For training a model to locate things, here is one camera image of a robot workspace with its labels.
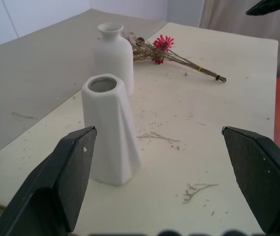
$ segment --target white ceramic vase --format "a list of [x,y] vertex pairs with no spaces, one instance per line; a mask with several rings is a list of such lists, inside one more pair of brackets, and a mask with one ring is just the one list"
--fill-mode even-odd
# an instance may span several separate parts
[[98,26],[102,39],[94,49],[96,74],[113,74],[120,78],[128,95],[134,91],[133,52],[130,43],[120,33],[123,25],[104,23]]
[[123,185],[142,166],[124,83],[111,74],[94,76],[81,94],[84,124],[97,128],[90,177]]

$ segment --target beige curtain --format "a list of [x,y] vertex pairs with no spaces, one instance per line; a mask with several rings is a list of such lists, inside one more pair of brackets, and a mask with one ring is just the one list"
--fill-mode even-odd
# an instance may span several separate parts
[[245,13],[259,0],[204,0],[200,27],[279,41],[278,76],[280,76],[280,10],[265,16]]

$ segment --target pink gerbera flower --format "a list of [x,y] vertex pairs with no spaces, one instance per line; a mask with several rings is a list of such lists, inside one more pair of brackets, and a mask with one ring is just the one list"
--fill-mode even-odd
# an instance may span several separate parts
[[163,51],[168,52],[168,50],[171,49],[174,44],[174,38],[167,36],[164,38],[163,35],[160,35],[160,37],[157,38],[153,44],[156,48],[161,48]]

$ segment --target white table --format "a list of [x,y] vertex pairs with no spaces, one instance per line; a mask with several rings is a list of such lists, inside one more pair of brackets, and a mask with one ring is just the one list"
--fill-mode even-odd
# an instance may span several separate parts
[[[90,179],[75,233],[261,233],[236,183],[221,129],[235,126],[273,138],[278,43],[171,23],[149,40],[160,34],[174,37],[174,51],[227,82],[177,64],[137,63],[130,102],[139,135],[156,132],[180,142],[139,139],[144,167],[122,187]],[[83,127],[79,91],[3,148],[0,204],[9,203],[60,138]],[[183,204],[188,183],[218,186]]]

